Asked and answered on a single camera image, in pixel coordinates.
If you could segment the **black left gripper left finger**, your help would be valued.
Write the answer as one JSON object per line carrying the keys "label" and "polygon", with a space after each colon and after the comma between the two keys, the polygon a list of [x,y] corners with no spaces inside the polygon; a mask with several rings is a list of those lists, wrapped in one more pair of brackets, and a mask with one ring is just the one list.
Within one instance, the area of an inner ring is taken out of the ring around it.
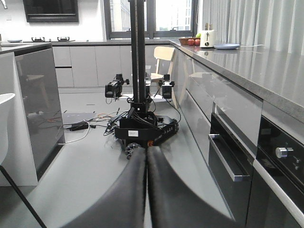
{"label": "black left gripper left finger", "polygon": [[142,228],[146,200],[146,152],[136,148],[126,167],[88,210],[66,228]]}

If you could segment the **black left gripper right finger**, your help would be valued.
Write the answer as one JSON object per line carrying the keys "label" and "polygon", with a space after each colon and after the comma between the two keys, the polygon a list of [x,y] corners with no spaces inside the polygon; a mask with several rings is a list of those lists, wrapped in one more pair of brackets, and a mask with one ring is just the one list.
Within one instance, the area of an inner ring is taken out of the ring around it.
{"label": "black left gripper right finger", "polygon": [[178,176],[158,146],[147,150],[148,195],[154,228],[238,228]]}

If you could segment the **black wheeled mobile robot base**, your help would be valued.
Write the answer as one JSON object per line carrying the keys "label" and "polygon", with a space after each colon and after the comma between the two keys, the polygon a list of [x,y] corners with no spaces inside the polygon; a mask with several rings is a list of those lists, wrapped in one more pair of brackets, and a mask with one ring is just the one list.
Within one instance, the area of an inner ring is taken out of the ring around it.
{"label": "black wheeled mobile robot base", "polygon": [[121,141],[127,159],[130,159],[135,148],[147,149],[158,146],[178,130],[179,123],[176,119],[148,112],[143,115],[133,113],[123,117],[119,120],[114,134]]}

